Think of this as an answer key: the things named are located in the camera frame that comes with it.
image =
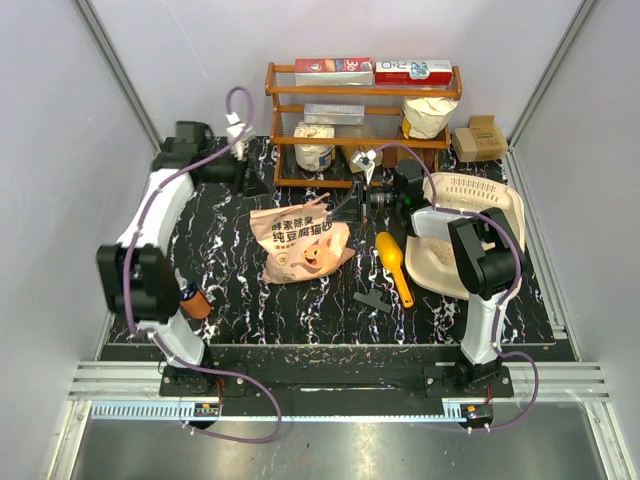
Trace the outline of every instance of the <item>toothpaste box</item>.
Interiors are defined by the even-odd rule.
[[[294,76],[296,86],[373,85],[371,57],[298,58]]]
[[[390,60],[376,62],[376,85],[439,85],[451,83],[449,60]]]

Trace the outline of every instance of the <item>yellow scoop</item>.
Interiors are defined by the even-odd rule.
[[[396,281],[398,287],[398,293],[402,299],[404,308],[413,306],[413,297],[409,291],[407,281],[402,274],[402,250],[387,232],[379,233],[376,237],[376,248],[378,249],[378,255],[382,260],[382,266],[389,270],[393,275],[393,279]]]

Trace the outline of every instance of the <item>white wall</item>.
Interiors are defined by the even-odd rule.
[[[640,469],[640,3],[602,2],[516,149],[586,359]]]
[[[579,0],[93,0],[163,135],[176,119],[223,133],[224,94],[245,85],[270,128],[269,61],[450,58],[465,93],[452,120],[495,114],[510,133]]]
[[[0,475],[40,478],[152,150],[68,0],[0,5]]]

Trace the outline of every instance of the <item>shelf rack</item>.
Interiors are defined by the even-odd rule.
[[[371,125],[375,136],[373,138],[342,137],[337,133],[336,138],[297,138],[293,130],[297,121],[302,119],[304,105],[282,105],[280,95],[349,95],[373,97],[445,97],[459,100],[462,96],[462,79],[460,69],[453,67],[453,78],[447,87],[415,87],[415,86],[296,86],[293,65],[277,65],[269,63],[265,79],[265,93],[273,99],[271,142],[276,146],[277,160],[275,172],[276,186],[349,188],[351,180],[324,180],[318,178],[284,178],[283,165],[285,163],[285,146],[304,143],[307,145],[363,145],[378,147],[386,143],[395,142],[414,149],[422,149],[422,155],[428,164],[437,170],[437,159],[440,149],[448,149],[451,145],[449,126],[433,139],[405,139],[398,135],[398,124],[402,109],[397,107],[365,107],[364,123]]]

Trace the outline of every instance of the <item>small can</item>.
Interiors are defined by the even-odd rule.
[[[211,304],[196,282],[189,282],[176,269],[176,279],[180,286],[180,305],[187,314],[196,319],[204,320],[211,313]]]

